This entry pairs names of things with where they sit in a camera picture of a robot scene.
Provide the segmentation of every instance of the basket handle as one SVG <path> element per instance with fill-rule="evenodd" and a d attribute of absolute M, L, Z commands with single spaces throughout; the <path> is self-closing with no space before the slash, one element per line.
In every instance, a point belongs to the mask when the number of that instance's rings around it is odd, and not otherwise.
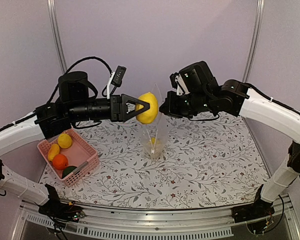
<path fill-rule="evenodd" d="M 73 170 L 73 174 L 76 175 L 88 164 L 87 161 L 83 162 L 80 166 L 78 166 L 75 170 Z"/>

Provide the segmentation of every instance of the pink basket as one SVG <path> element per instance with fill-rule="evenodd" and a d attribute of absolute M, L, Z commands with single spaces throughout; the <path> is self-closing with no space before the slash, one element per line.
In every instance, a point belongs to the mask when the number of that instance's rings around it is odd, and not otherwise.
<path fill-rule="evenodd" d="M 73 129 L 64 131 L 64 133 L 69 134 L 72 138 L 72 145 L 68 149 L 60 148 L 60 153 L 68 158 L 69 166 L 76 166 L 77 168 L 73 170 L 66 177 L 62 178 L 61 170 L 57 170 L 52 166 L 52 163 L 48 160 L 48 151 L 52 144 L 57 143 L 57 138 L 52 142 L 43 140 L 38 144 L 38 149 L 50 166 L 52 171 L 55 173 L 57 178 L 64 182 L 67 187 L 71 187 L 84 175 L 90 172 L 99 164 L 98 152 L 92 146 L 89 145 L 78 133 Z"/>

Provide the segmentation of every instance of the purple wall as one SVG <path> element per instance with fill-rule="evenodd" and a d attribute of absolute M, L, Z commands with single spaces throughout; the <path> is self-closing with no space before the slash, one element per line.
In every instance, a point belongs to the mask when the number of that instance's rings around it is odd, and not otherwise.
<path fill-rule="evenodd" d="M 213 0 L 58 0 L 57 19 L 68 67 L 86 56 L 104 58 L 115 70 L 127 67 L 117 93 L 135 97 L 152 89 L 171 90 L 169 76 L 205 60 L 222 84 L 241 80 L 257 1 Z M 87 71 L 102 90 L 107 69 L 91 60 Z"/>
<path fill-rule="evenodd" d="M 300 0 L 265 1 L 261 32 L 250 83 L 300 111 Z M 291 140 L 258 122 L 249 121 L 273 173 L 288 153 Z M 300 180 L 288 189 L 300 223 Z"/>
<path fill-rule="evenodd" d="M 0 0 L 0 127 L 44 104 L 61 74 L 46 1 Z M 2 157 L 17 173 L 38 181 L 45 162 L 37 143 Z M 11 236 L 20 200 L 0 196 L 0 240 Z"/>

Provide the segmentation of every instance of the orange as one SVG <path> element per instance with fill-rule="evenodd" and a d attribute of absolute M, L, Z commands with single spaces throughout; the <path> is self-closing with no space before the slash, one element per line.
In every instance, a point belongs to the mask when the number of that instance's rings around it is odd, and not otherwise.
<path fill-rule="evenodd" d="M 69 165 L 68 158 L 63 154 L 58 154 L 53 158 L 52 165 L 55 169 L 64 170 Z"/>

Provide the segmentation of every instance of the floral pattern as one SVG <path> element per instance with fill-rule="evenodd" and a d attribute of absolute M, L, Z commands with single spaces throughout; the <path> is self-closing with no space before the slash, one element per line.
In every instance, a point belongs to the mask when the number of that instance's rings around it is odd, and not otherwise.
<path fill-rule="evenodd" d="M 198 118 L 209 118 L 202 113 Z M 100 165 L 72 187 L 47 166 L 40 179 L 61 198 L 127 208 L 206 208 L 251 202 L 269 179 L 255 143 L 240 117 L 221 113 L 215 121 L 168 118 L 169 141 L 151 159 L 139 141 L 141 125 L 103 121 L 78 130 L 99 153 Z"/>

